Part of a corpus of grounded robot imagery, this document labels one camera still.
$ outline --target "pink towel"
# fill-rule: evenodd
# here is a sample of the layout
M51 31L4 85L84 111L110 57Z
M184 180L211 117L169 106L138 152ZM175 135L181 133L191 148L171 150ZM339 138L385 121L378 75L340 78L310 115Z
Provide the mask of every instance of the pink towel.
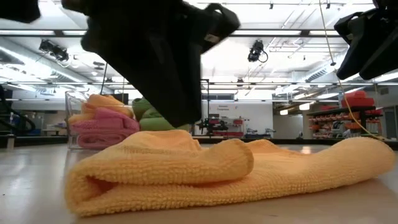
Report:
M79 134L80 147L105 149L138 132L139 123L124 114L97 108L94 119L73 123L71 129Z

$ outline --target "table surface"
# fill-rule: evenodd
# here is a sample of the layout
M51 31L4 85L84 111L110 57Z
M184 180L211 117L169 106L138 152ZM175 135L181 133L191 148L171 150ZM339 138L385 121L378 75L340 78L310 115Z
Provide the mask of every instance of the table surface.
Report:
M283 146L316 153L327 146ZM260 202L77 218L63 200L66 171L92 151L66 145L0 151L1 224L397 223L398 169L349 187Z

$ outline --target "clear plastic bin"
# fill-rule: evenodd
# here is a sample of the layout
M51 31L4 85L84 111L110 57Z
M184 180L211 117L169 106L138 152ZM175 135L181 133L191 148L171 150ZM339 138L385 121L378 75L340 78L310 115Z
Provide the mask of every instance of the clear plastic bin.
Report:
M70 149L102 150L139 130L130 106L112 96L72 90L65 93L65 101Z

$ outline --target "orange towel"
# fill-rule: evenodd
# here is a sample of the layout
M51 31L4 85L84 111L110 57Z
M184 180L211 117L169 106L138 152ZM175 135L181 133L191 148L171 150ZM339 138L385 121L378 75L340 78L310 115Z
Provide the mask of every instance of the orange towel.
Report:
M81 105L81 114L74 114L68 119L69 124L78 121L87 121L94 118L95 109L107 108L122 113L129 118L134 117L134 113L130 107L124 107L124 103L118 101L113 96L101 96L97 94L90 95L86 103Z
M186 131L139 132L80 161L65 199L80 216L252 202L355 184L394 163L394 152L370 138L308 155L266 140L207 149Z

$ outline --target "green towel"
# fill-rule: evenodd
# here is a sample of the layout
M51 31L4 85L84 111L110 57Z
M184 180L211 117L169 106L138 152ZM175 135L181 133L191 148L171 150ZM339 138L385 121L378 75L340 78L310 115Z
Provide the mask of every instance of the green towel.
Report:
M141 131L189 130L189 124L174 128L155 108L147 110L139 121Z
M140 121L142 115L149 109L153 108L153 106L147 101L145 98L137 98L132 102L132 110L136 115L136 120Z

